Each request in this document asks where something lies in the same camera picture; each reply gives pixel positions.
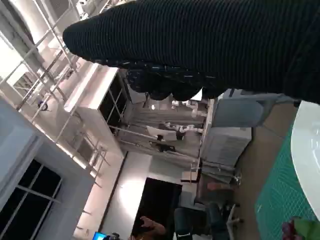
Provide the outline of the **black knitted gloved right hand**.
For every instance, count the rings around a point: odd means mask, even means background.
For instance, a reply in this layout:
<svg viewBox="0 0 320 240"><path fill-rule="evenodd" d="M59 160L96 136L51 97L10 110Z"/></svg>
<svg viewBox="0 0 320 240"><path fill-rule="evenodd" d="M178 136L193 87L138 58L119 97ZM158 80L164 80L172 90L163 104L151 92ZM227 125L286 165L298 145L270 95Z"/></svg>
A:
<svg viewBox="0 0 320 240"><path fill-rule="evenodd" d="M317 0L133 0L68 26L87 61L320 102Z"/></svg>

